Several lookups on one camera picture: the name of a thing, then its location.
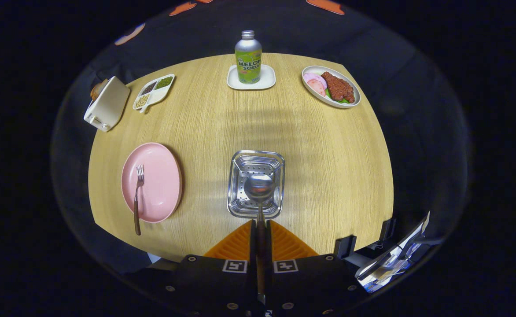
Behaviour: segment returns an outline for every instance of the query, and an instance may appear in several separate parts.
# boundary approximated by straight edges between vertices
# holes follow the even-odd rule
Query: fork
[[[137,188],[135,189],[135,232],[137,236],[141,235],[141,225],[139,224],[139,198],[137,197],[137,191],[145,183],[145,169],[143,164],[137,165]]]

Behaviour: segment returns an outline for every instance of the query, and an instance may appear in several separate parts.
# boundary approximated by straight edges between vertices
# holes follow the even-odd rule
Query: green beans
[[[158,85],[156,85],[155,90],[163,88],[163,87],[166,87],[166,86],[170,85],[171,82],[172,82],[172,78],[171,77],[166,77],[163,80],[160,80],[158,82]]]

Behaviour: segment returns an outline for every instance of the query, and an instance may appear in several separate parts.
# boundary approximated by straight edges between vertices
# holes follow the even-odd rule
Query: bottle cap
[[[252,30],[242,31],[242,40],[254,40],[254,31],[252,31]]]

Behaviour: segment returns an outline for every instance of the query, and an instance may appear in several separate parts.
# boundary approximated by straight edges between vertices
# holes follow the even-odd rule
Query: white plate
[[[254,84],[242,84],[238,80],[238,73],[236,72],[236,65],[229,67],[229,73],[226,76],[226,84],[232,89],[239,90],[256,90],[266,89],[272,87],[276,83],[276,72],[268,65],[262,64],[260,67],[260,80]]]
[[[329,72],[333,76],[343,79],[344,81],[349,83],[352,86],[352,88],[354,88],[354,102],[353,103],[339,103],[339,102],[335,102],[334,100],[329,98],[329,96],[321,96],[318,92],[315,92],[311,87],[309,87],[309,85],[305,81],[305,78],[303,78],[303,75],[305,73],[314,73],[314,74],[318,74],[320,76],[324,72]],[[330,104],[331,106],[335,106],[338,108],[351,108],[360,102],[361,96],[360,96],[360,92],[359,92],[358,88],[356,87],[356,85],[354,85],[354,83],[351,80],[349,80],[346,76],[342,75],[341,73],[337,72],[336,70],[331,70],[328,67],[307,66],[307,67],[303,68],[303,71],[301,72],[301,80],[303,81],[303,85],[305,85],[307,90],[311,94],[313,94],[313,96],[317,97],[320,101],[322,101],[326,104]]]
[[[158,82],[160,80],[163,80],[166,77],[171,77],[172,78],[172,81],[170,82],[170,84],[168,86],[166,86],[166,87],[155,89],[156,86],[158,85]],[[134,110],[139,110],[140,109],[141,113],[143,113],[143,112],[145,112],[145,110],[147,110],[148,106],[150,106],[152,104],[155,104],[155,103],[159,102],[160,100],[164,99],[164,97],[166,97],[166,94],[168,94],[168,90],[170,90],[170,88],[172,87],[172,84],[174,83],[174,79],[175,78],[176,78],[176,76],[174,74],[168,74],[166,76],[162,76],[162,77],[159,77],[159,78],[157,78],[155,80],[149,81],[146,85],[143,86],[143,88],[139,92],[139,95],[137,96],[137,98],[135,98],[135,102],[133,102],[133,109]],[[144,90],[145,90],[145,88],[147,88],[148,86],[153,84],[153,82],[156,83],[154,85],[154,87],[153,87],[153,90],[151,90],[151,92],[147,92],[146,94],[142,95]],[[147,100],[147,102],[143,106],[135,108],[135,105],[137,104],[137,101],[139,101],[139,99],[141,99],[141,97],[143,97],[143,96],[149,96],[149,99]]]

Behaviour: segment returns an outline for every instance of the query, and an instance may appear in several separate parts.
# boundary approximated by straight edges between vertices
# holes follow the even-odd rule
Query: pink plate
[[[180,168],[174,155],[162,144],[145,143],[137,147],[125,161],[121,173],[121,192],[133,212],[137,169],[144,165],[145,183],[139,188],[139,219],[160,222],[178,206],[182,191]]]

